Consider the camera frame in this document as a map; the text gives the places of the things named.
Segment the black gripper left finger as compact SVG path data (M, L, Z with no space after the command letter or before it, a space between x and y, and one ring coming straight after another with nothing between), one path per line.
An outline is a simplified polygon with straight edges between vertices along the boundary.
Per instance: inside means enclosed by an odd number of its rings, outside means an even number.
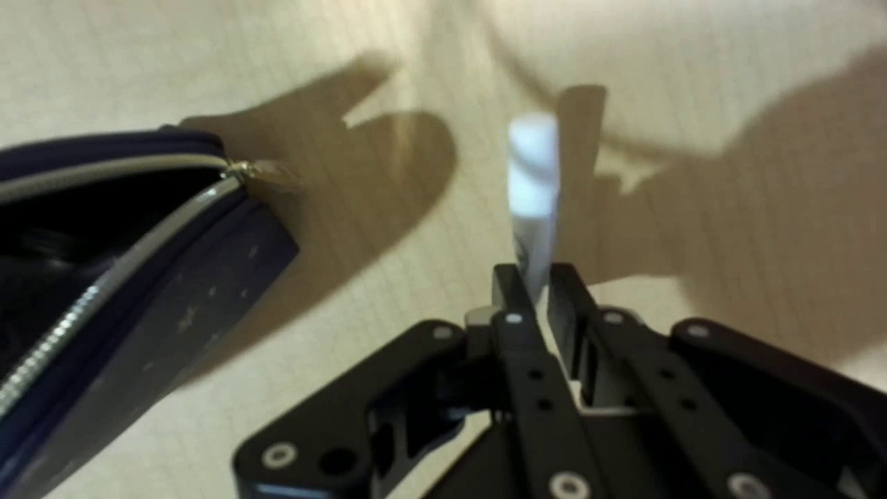
M252 432L233 454L240 499L384 499L474 414L492 428L434 499L596 499L583 415L511 264L485 320L419 323Z

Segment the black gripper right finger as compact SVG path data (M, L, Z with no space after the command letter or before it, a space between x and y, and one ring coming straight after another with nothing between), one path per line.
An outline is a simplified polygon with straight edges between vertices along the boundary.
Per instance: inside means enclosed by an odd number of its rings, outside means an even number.
M887 499L887 393L714 320L658 332L550 275L550 324L601 461L675 499Z

